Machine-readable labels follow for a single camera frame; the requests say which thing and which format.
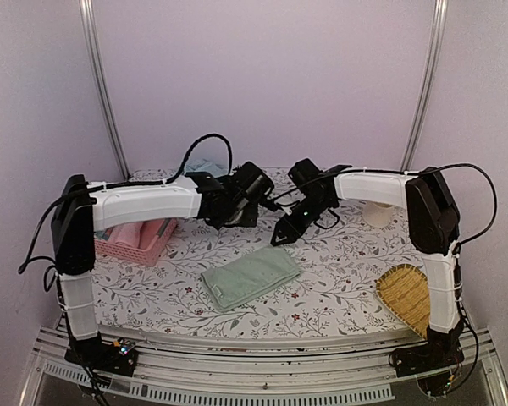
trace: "white wall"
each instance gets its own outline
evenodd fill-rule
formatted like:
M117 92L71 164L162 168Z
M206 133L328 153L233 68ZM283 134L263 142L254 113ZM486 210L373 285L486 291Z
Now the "white wall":
M117 180L77 2L0 0L0 406L13 405L41 324L44 265L17 275L34 226L73 173ZM44 227L38 252L49 253Z
M95 2L102 57L133 170L173 167L200 135L236 162L398 167L433 2ZM200 147L225 161L218 141Z
M496 184L497 223L462 253L465 298L487 325L508 379L508 1L450 2L444 44L414 167L475 162ZM491 214L488 185L464 169L447 173L463 237Z

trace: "metal frame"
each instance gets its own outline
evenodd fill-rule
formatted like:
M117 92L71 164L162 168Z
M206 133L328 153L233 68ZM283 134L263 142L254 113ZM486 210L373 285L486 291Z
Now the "metal frame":
M406 145L405 155L403 156L402 163L400 164L401 171L406 171L411 168L412 160L414 159L414 154L416 153L417 144L422 132L423 121L425 120L429 97L433 87L434 73L439 62L447 8L447 0L436 0L436 4L434 6L433 26L431 28L431 41L429 43L425 73L423 74L422 91L420 93L420 98L417 101L416 113L414 114L414 120L412 122L408 144Z
M122 177L127 179L130 177L130 170L122 143L120 142L119 131L117 130L117 124L111 107L111 99L109 98L108 86L105 81L105 75L103 74L102 55L100 54L100 47L98 45L92 0L80 0L79 3L81 19L83 20L83 29L85 30L86 47L88 49L92 73L94 74L98 94L100 96L103 117L108 128L109 141L111 141L113 154L115 155Z
M496 406L508 406L508 384L499 357L484 359L482 367L493 403Z
M136 337L139 332L115 328L104 332L102 337L108 342L117 334ZM478 336L480 362L489 362L496 356L491 337L485 329L478 331ZM212 406L293 406L293 402L284 401L289 398L297 399L296 405L299 406L308 406L306 400L310 398L317 399L312 401L312 405L316 406L367 404L393 397L390 390L383 396L378 393L378 390L383 392L391 383L414 380L446 370L430 371L417 377L398 378L395 375L387 364L389 353L395 348L421 341L407 330L379 333L376 340L371 340L369 335L327 337L318 344L312 340L302 347L298 346L301 340L280 339L258 348L247 349L243 344L242 350L238 350L241 340L221 342L219 339L199 338L197 342L195 337L183 340L183 337L160 335L152 342L138 341L140 358L134 376L112 376L111 386L103 389L130 398L177 405L191 404L195 396L210 399L208 403L200 404L213 403ZM229 346L232 342L237 345L235 349ZM461 346L466 356L464 364L471 364L475 342L470 332L463 333ZM64 320L57 329L41 329L33 349L38 365L33 368L36 373L30 374L27 381L27 392L37 392L42 372L87 385L82 369L64 361L67 347L68 334ZM504 381L497 381L495 374L493 377L489 381L489 390L504 393L507 389L491 387L505 384ZM339 396L342 399L348 397L352 402L336 402ZM33 398L25 397L21 405L32 406L30 401ZM508 403L496 403L496 406L499 405L507 406Z

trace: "white cup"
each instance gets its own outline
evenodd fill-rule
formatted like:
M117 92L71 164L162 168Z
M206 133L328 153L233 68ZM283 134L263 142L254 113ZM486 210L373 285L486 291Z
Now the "white cup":
M368 201L363 207L363 220L369 226L384 228L391 223L394 209L392 205Z

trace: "light green cloth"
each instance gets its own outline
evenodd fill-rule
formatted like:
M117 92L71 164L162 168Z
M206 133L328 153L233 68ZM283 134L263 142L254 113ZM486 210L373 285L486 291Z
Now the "light green cloth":
M224 313L279 288L300 273L285 250L267 247L207 269L202 279L215 307Z

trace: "pink basket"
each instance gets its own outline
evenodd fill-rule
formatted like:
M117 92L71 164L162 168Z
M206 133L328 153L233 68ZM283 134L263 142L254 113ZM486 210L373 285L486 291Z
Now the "pink basket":
M160 220L160 233L155 233L151 243L144 249L131 248L121 244L112 244L104 239L94 239L96 252L102 255L111 255L121 260L136 262L142 265L154 266L158 262L163 248L177 227L177 220L166 218Z

